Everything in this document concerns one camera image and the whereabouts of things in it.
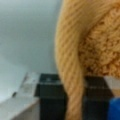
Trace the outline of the gripper right finger with orange tip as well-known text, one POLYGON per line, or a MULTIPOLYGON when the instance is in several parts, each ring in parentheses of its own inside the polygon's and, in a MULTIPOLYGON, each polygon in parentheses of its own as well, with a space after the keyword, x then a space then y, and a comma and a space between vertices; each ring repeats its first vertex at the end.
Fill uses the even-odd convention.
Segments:
POLYGON ((113 97, 103 77, 85 77, 83 120, 107 120, 109 100, 113 97))

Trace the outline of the gripper left finger with orange tip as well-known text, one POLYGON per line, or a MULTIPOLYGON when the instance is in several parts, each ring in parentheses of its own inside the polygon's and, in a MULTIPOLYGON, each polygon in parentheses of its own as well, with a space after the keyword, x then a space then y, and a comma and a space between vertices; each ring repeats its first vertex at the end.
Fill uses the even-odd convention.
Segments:
POLYGON ((40 120, 64 120, 66 94, 57 74, 42 73, 35 96, 40 99, 40 120))

